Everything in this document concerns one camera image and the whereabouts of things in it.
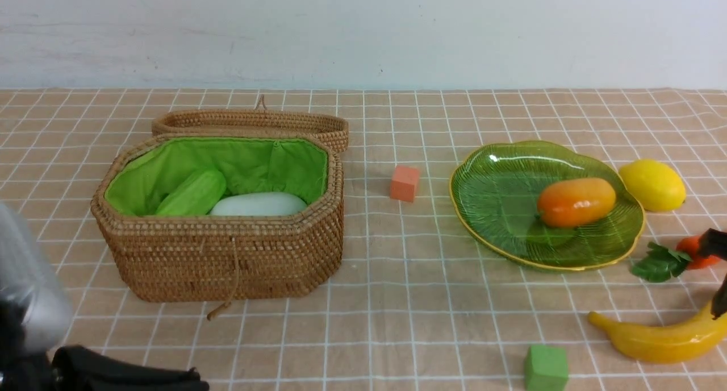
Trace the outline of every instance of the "wicker basket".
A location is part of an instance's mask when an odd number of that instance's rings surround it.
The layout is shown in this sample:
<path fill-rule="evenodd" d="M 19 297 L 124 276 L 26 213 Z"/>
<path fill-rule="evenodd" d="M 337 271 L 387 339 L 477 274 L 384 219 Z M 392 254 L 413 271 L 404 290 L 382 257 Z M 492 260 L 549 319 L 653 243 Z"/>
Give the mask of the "wicker basket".
<path fill-rule="evenodd" d="M 334 152 L 348 149 L 348 122 L 325 114 L 271 111 L 261 95 L 254 109 L 197 109 L 172 111 L 155 119 L 151 134 L 223 133 L 254 135 L 260 131 L 277 130 L 281 136 L 306 134 L 330 147 Z"/>
<path fill-rule="evenodd" d="M 266 138 L 304 138 L 328 155 L 327 191 L 290 217 L 126 217 L 104 198 L 130 161 L 167 140 L 220 136 L 163 134 L 119 155 L 91 200 L 91 212 L 119 274 L 141 300 L 225 301 L 304 296 L 340 267 L 343 252 L 343 171 L 338 153 L 318 140 L 267 132 Z M 246 135 L 236 137 L 257 138 Z"/>

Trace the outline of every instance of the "toy vegetable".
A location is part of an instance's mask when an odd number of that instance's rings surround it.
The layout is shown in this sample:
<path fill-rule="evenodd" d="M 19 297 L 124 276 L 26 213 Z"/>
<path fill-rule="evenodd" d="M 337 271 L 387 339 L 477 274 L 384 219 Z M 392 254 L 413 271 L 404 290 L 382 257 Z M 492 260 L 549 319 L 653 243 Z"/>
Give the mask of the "toy vegetable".
<path fill-rule="evenodd" d="M 683 238 L 675 251 L 650 242 L 646 258 L 631 267 L 631 272 L 647 282 L 660 283 L 678 277 L 686 270 L 704 269 L 716 264 L 720 261 L 720 257 L 716 256 L 718 252 L 707 243 L 714 241 L 713 233 L 722 232 L 710 231 Z"/>
<path fill-rule="evenodd" d="M 605 218 L 615 205 L 616 192 L 605 179 L 569 179 L 540 193 L 537 216 L 553 228 L 575 228 Z"/>

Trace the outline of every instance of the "orange block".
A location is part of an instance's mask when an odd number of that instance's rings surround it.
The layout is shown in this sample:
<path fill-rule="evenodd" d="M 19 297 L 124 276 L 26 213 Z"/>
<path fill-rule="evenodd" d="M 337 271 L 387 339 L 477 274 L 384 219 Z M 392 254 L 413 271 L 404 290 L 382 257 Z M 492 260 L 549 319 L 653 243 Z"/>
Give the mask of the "orange block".
<path fill-rule="evenodd" d="M 404 202 L 413 202 L 416 189 L 419 187 L 419 170 L 416 168 L 397 165 L 391 177 L 391 192 L 389 197 Z"/>

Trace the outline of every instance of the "white wall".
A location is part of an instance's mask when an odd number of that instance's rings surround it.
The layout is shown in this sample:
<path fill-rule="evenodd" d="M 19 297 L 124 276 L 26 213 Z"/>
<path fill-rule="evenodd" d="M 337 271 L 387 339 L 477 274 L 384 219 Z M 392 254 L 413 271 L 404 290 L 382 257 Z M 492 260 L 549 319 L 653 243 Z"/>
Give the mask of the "white wall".
<path fill-rule="evenodd" d="M 727 88 L 727 0 L 0 0 L 0 86 Z"/>

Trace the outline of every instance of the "green leaf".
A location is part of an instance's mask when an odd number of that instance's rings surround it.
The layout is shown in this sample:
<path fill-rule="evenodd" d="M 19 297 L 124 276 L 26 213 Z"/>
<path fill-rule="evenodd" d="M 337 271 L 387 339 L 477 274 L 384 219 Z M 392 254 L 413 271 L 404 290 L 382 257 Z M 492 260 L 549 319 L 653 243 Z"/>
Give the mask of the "green leaf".
<path fill-rule="evenodd" d="M 662 283 L 672 277 L 678 277 L 691 262 L 688 254 L 672 251 L 654 242 L 649 242 L 647 247 L 649 251 L 646 252 L 646 258 L 631 267 L 634 276 L 647 282 Z"/>

